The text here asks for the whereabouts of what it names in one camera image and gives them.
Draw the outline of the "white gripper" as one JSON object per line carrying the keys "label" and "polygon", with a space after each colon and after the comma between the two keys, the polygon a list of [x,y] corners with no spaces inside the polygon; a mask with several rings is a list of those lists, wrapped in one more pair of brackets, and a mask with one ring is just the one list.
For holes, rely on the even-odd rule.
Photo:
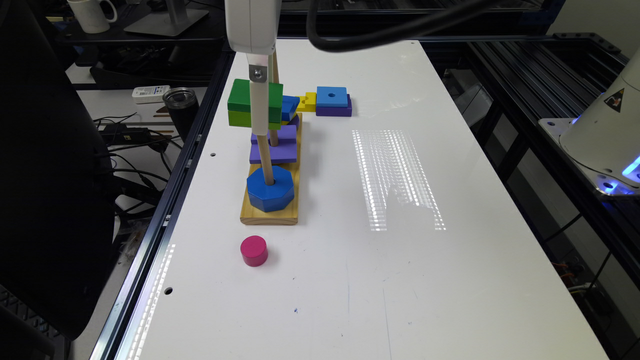
{"label": "white gripper", "polygon": [[249,53],[251,128],[266,136],[269,123],[269,56],[275,50],[281,0],[225,0],[226,35],[236,52]]}

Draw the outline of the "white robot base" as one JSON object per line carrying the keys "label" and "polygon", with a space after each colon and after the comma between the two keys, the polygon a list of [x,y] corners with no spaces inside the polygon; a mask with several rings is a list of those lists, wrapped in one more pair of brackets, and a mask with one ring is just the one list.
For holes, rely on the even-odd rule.
{"label": "white robot base", "polygon": [[538,121],[603,196],[639,194],[639,56],[576,118]]}

